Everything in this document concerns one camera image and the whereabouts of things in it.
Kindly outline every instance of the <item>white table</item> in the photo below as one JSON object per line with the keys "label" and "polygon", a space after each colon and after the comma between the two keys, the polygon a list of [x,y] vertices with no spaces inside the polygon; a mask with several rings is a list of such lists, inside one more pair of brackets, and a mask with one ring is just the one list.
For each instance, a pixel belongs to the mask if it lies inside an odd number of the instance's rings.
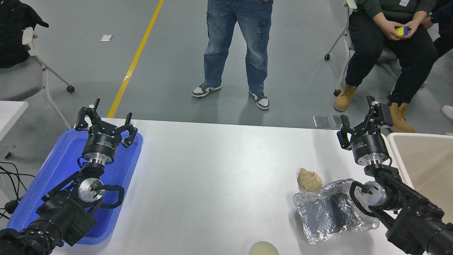
{"label": "white table", "polygon": [[27,102],[0,101],[0,141],[28,107]]}
{"label": "white table", "polygon": [[144,144],[112,235],[53,255],[247,255],[262,240],[280,255],[404,254],[383,225],[307,242],[292,201],[301,167],[324,183],[372,180],[334,130],[134,123]]}

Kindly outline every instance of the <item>hand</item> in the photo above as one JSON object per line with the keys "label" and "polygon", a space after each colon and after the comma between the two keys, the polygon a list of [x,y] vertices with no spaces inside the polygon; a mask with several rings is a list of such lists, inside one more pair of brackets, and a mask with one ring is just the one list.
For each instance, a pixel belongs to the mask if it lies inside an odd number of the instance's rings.
{"label": "hand", "polygon": [[404,26],[407,27],[407,29],[409,30],[409,33],[406,36],[404,36],[402,39],[411,38],[414,35],[414,33],[417,31],[417,28],[419,27],[419,25],[420,25],[420,22],[418,22],[416,20],[411,20],[408,23],[404,24]]}
{"label": "hand", "polygon": [[381,24],[379,24],[378,26],[381,29],[381,31],[384,33],[384,35],[390,40],[398,41],[401,39],[405,39],[405,36],[399,35],[395,31],[395,27],[404,27],[406,25],[400,24],[398,22],[386,20],[386,21],[382,22]]}
{"label": "hand", "polygon": [[431,21],[431,17],[426,17],[426,18],[423,19],[422,25],[426,29],[430,29],[434,25],[434,23]]}

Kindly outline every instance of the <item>black pants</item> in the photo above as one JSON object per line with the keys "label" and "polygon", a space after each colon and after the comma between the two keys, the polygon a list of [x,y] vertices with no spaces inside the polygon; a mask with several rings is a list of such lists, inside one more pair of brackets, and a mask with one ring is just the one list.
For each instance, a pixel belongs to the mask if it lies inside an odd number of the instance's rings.
{"label": "black pants", "polygon": [[420,25],[409,39],[392,41],[384,36],[365,11],[358,11],[349,16],[349,33],[355,53],[349,61],[346,84],[360,85],[386,46],[396,54],[401,65],[401,74],[391,93],[390,102],[410,103],[437,60],[436,48],[424,26]]}
{"label": "black pants", "polygon": [[[449,4],[450,2],[451,0],[438,1],[433,9],[433,12]],[[453,49],[453,19],[439,22],[439,35],[440,37],[434,41],[434,45],[437,49],[437,58],[442,57],[449,50]]]}

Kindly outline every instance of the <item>gray floor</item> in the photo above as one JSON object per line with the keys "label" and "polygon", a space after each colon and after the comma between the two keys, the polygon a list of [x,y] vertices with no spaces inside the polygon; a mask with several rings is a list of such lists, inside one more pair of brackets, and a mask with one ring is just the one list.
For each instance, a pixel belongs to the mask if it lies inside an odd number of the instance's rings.
{"label": "gray floor", "polygon": [[[36,29],[42,56],[76,87],[70,94],[61,81],[51,76],[52,96],[68,121],[74,123],[78,110],[96,98],[101,99],[99,114],[107,116],[158,0],[23,2],[50,24],[49,28]],[[204,78],[206,2],[165,0],[116,118],[125,118],[132,112],[135,119],[315,128],[313,115],[338,115],[332,103],[346,57],[343,45],[336,46],[330,61],[323,57],[345,22],[342,1],[275,0],[269,76],[265,82],[271,107],[265,112],[255,106],[247,93],[246,46],[239,27],[226,61],[224,87],[206,98],[190,95]],[[430,33],[436,38],[437,27]],[[112,41],[100,42],[103,34],[113,34]],[[409,105],[408,122],[417,132],[453,131],[453,121],[440,111],[443,105],[453,105],[452,66],[450,52],[436,62],[428,86]],[[386,103],[394,83],[382,68],[374,68],[345,112],[351,124],[361,122],[367,113],[366,95]],[[27,102],[28,109],[0,144],[15,144],[17,148],[7,161],[15,163],[23,173],[36,173],[65,128],[44,91]],[[193,135],[202,136],[202,132]],[[24,177],[24,182],[29,185],[31,178]],[[13,198],[8,193],[8,180],[0,188],[9,199]]]}

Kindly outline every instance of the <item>green sweater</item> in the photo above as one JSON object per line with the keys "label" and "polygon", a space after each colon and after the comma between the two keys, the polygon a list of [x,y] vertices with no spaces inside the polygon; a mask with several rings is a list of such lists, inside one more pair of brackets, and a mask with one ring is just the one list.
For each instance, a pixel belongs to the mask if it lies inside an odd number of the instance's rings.
{"label": "green sweater", "polygon": [[358,9],[364,9],[370,18],[382,12],[390,20],[411,20],[417,11],[422,10],[429,14],[436,5],[436,0],[409,0],[407,6],[400,5],[401,0],[356,0],[356,2]]}

